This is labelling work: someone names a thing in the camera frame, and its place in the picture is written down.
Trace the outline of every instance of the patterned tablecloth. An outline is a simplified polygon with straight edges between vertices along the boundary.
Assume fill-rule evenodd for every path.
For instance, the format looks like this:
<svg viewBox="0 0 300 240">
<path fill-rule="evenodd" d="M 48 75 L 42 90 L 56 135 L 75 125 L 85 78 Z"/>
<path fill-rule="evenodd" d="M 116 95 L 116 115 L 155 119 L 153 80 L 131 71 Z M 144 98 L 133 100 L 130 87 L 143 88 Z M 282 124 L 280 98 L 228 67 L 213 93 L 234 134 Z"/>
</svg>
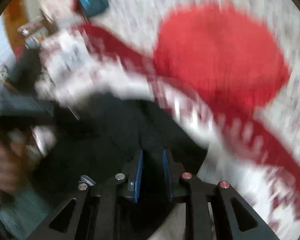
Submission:
<svg viewBox="0 0 300 240">
<path fill-rule="evenodd" d="M 125 44 L 146 55 L 145 59 L 149 59 L 156 42 L 158 26 L 166 13 L 178 5 L 203 1 L 205 0 L 109 0 L 110 9 L 101 16 L 91 19 L 91 22 L 110 31 Z M 276 37 L 291 70 L 288 85 L 283 87 L 266 107 L 255 111 L 254 120 L 259 122 L 240 114 L 238 118 L 233 118 L 236 114 L 232 114 L 229 122 L 228 113 L 223 114 L 220 106 L 210 105 L 205 109 L 206 119 L 202 122 L 197 116 L 203 109 L 198 110 L 192 106 L 190 113 L 184 114 L 182 98 L 186 96 L 168 85 L 164 88 L 166 103 L 173 109 L 175 120 L 199 144 L 206 145 L 211 142 L 207 159 L 199 171 L 199 177 L 213 183 L 223 179 L 228 180 L 280 239 L 298 239 L 300 235 L 300 12 L 291 0 L 230 1 L 240 10 L 265 22 Z M 40 0 L 40 4 L 44 13 L 51 19 L 62 22 L 73 17 L 72 0 Z M 84 89 L 79 83 L 85 80 L 85 86 L 89 86 L 90 82 L 94 90 L 110 89 L 122 98 L 137 95 L 148 99 L 154 98 L 153 91 L 149 91 L 147 82 L 142 76 L 122 71 L 122 65 L 125 69 L 136 67 L 133 62 L 122 57 L 117 57 L 117 60 L 108 58 L 102 39 L 93 40 L 91 37 L 88 39 L 83 32 L 84 41 L 79 41 L 81 36 L 78 33 L 62 33 L 48 39 L 44 44 L 46 51 L 49 51 L 51 44 L 65 47 L 61 36 L 62 39 L 71 40 L 73 43 L 75 40 L 78 44 L 85 42 L 88 47 L 89 42 L 99 44 L 100 51 L 104 50 L 103 57 L 100 59 L 92 56 L 90 63 L 86 62 L 87 74 L 80 71 L 77 76 L 68 78 L 66 82 L 62 82 L 62 85 L 54 88 L 53 92 L 49 82 L 42 81 L 39 85 L 41 90 L 49 90 L 62 102 L 69 98 L 80 97 L 78 95 L 84 93 Z M 55 66 L 59 64 L 56 63 L 59 62 L 59 56 L 52 53 L 48 58 L 45 59 L 45 64 L 50 71 L 49 74 L 58 77 L 59 70 L 57 71 L 58 68 Z M 98 76 L 98 84 L 93 82 L 96 76 Z M 262 136 L 255 136 L 252 142 L 251 135 L 256 131 L 259 131 Z M 240 138 L 236 136 L 239 132 L 242 133 Z M 270 134 L 274 135 L 281 144 L 276 144 L 276 140 Z M 247 141 L 251 144 L 249 149 L 244 144 Z M 181 239 L 184 228 L 182 227 L 183 214 L 183 206 L 176 208 L 175 214 L 170 216 L 165 227 L 162 227 L 153 239 Z"/>
</svg>

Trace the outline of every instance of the silver rivet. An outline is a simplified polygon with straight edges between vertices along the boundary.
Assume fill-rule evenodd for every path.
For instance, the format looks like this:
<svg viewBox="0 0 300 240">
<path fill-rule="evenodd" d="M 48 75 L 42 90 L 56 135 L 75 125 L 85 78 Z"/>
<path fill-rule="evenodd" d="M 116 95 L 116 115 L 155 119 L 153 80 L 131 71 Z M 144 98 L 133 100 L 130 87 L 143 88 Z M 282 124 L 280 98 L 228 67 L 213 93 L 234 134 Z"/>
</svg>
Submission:
<svg viewBox="0 0 300 240">
<path fill-rule="evenodd" d="M 229 182 L 227 182 L 227 181 L 222 181 L 222 182 L 220 182 L 220 187 L 222 187 L 222 188 L 229 188 L 230 187 L 230 184 L 229 184 Z"/>
<path fill-rule="evenodd" d="M 126 176 L 123 173 L 118 173 L 116 174 L 115 178 L 117 180 L 123 180 Z"/>
<path fill-rule="evenodd" d="M 78 186 L 78 189 L 79 190 L 86 190 L 88 188 L 88 185 L 85 184 L 85 183 L 81 183 L 79 186 Z"/>
<path fill-rule="evenodd" d="M 184 172 L 184 173 L 182 173 L 182 177 L 184 179 L 191 179 L 192 178 L 192 174 L 190 172 Z"/>
</svg>

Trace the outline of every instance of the blue gripper pad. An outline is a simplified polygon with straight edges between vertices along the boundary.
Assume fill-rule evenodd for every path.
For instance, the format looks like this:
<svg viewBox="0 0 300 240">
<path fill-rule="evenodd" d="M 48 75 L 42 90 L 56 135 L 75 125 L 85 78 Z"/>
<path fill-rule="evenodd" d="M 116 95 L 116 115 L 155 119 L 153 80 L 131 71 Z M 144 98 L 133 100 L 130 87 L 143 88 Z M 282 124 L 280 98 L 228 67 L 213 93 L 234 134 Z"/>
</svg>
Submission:
<svg viewBox="0 0 300 240">
<path fill-rule="evenodd" d="M 169 201 L 172 202 L 173 199 L 172 178 L 171 178 L 167 153 L 165 150 L 163 151 L 163 169 L 164 169 L 164 180 L 167 188 L 168 198 Z"/>
<path fill-rule="evenodd" d="M 139 161 L 138 161 L 137 173 L 136 173 L 136 177 L 134 179 L 133 199 L 134 199 L 135 203 L 138 202 L 138 198 L 139 198 L 140 185 L 141 185 L 141 176 L 142 176 L 142 167 L 143 167 L 143 152 L 141 151 Z"/>
<path fill-rule="evenodd" d="M 108 0 L 79 0 L 82 13 L 85 17 L 93 17 L 104 12 L 108 7 Z"/>
</svg>

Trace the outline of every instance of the human hand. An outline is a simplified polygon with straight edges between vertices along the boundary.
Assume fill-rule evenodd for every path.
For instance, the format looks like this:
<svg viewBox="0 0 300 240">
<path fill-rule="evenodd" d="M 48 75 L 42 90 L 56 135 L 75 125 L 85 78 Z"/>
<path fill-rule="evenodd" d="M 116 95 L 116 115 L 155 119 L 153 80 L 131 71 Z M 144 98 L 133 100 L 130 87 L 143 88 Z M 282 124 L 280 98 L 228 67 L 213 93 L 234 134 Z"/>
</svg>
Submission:
<svg viewBox="0 0 300 240">
<path fill-rule="evenodd" d="M 23 141 L 11 142 L 10 147 L 0 141 L 0 189 L 12 193 L 25 181 L 26 143 Z"/>
</svg>

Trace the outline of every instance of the red cloth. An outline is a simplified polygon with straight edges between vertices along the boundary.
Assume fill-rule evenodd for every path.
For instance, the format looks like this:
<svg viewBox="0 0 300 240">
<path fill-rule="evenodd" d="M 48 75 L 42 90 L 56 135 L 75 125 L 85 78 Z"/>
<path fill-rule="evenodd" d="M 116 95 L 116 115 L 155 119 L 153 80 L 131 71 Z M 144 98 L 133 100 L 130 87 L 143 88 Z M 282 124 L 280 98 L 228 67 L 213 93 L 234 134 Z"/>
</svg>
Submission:
<svg viewBox="0 0 300 240">
<path fill-rule="evenodd" d="M 248 113 L 290 76 L 266 25 L 231 4 L 172 12 L 160 26 L 154 57 L 159 75 L 186 82 L 203 100 L 230 101 Z"/>
</svg>

